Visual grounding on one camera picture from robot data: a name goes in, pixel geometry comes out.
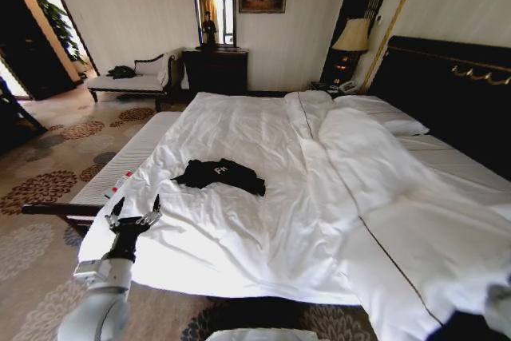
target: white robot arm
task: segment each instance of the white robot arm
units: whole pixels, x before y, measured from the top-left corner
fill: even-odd
[[[159,196],[153,211],[143,217],[119,219],[123,203],[124,197],[106,217],[117,234],[110,252],[101,260],[79,263],[74,271],[76,278],[89,283],[88,295],[62,321],[58,341],[117,341],[122,336],[129,318],[127,299],[135,244],[161,217]]]

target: green plant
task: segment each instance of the green plant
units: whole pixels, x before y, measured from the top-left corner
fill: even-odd
[[[67,13],[48,0],[37,1],[70,61],[79,61],[81,64],[85,64],[80,57],[77,43],[73,42],[71,38],[72,35],[69,25],[62,19],[62,16],[67,16]]]

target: white pillow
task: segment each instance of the white pillow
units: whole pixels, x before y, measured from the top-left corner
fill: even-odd
[[[161,62],[164,59],[163,57],[160,57],[158,60],[155,61],[148,61],[143,62],[139,61],[135,65],[135,72],[137,75],[157,75],[158,71],[161,70]]]
[[[162,57],[160,71],[158,72],[158,81],[161,85],[166,85],[168,82],[168,60],[170,59],[170,53],[167,52]]]
[[[370,115],[395,136],[423,135],[429,131],[419,121],[376,96],[341,96],[335,98],[335,104]]]

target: floral rug pattern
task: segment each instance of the floral rug pattern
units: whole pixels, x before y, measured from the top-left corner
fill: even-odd
[[[86,286],[71,276],[81,237],[55,216],[27,216],[30,202],[69,202],[153,116],[154,100],[84,86],[23,103],[48,132],[0,155],[0,328],[2,339],[54,341]],[[182,110],[184,105],[162,105]],[[214,299],[133,283],[123,340],[202,341],[238,327],[289,327],[331,341],[375,341],[361,307],[285,299]]]

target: black headboard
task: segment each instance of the black headboard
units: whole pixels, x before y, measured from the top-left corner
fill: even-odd
[[[511,180],[511,48],[394,36],[369,88]]]

